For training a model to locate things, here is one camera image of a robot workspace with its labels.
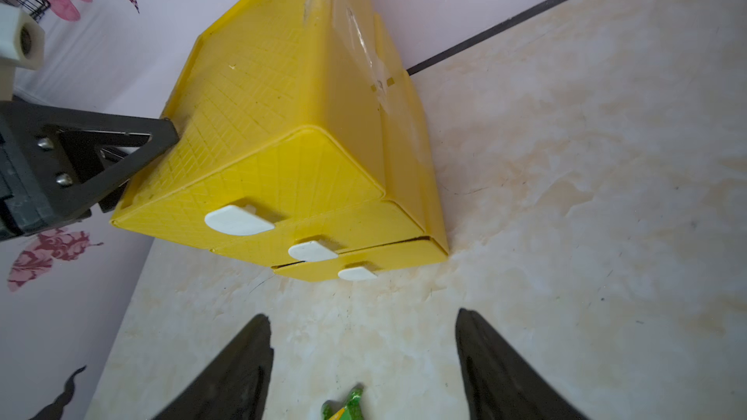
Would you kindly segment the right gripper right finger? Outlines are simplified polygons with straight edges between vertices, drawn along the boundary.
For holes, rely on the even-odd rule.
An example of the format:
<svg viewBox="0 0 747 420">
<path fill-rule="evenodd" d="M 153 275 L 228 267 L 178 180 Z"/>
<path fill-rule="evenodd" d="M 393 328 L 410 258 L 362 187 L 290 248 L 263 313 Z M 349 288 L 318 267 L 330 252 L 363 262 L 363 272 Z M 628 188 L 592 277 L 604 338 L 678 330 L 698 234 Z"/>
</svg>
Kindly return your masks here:
<svg viewBox="0 0 747 420">
<path fill-rule="evenodd" d="M 477 311 L 461 308 L 455 340 L 472 419 L 584 419 Z"/>
</svg>

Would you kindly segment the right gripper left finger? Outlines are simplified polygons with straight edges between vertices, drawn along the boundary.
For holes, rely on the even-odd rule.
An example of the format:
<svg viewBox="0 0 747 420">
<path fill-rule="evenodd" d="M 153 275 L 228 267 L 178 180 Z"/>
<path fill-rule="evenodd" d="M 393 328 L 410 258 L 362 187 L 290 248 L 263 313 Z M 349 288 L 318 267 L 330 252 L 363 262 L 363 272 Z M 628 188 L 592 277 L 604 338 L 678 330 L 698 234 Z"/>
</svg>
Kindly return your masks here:
<svg viewBox="0 0 747 420">
<path fill-rule="evenodd" d="M 270 319 L 258 314 L 158 419 L 260 419 L 270 387 L 274 350 Z"/>
</svg>

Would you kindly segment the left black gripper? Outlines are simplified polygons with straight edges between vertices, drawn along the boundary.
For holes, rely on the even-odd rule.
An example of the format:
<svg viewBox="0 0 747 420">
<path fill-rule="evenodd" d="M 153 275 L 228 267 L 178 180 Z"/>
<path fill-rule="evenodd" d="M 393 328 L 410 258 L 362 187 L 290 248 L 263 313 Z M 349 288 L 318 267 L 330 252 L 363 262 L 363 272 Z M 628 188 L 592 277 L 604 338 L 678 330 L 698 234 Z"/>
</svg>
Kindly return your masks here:
<svg viewBox="0 0 747 420">
<path fill-rule="evenodd" d="M 167 119 L 1 103 L 1 239 L 114 209 L 128 181 L 179 141 Z"/>
</svg>

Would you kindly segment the yellow plastic drawer cabinet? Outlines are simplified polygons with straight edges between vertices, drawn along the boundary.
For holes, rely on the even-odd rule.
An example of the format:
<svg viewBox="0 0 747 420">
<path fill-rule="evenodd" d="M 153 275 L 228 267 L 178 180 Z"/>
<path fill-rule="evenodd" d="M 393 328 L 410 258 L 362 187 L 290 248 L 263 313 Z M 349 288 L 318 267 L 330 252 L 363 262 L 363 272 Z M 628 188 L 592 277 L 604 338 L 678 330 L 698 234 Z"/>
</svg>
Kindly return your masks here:
<svg viewBox="0 0 747 420">
<path fill-rule="evenodd" d="M 240 0 L 163 114 L 178 143 L 115 227 L 307 282 L 447 260 L 423 106 L 371 0 Z"/>
</svg>

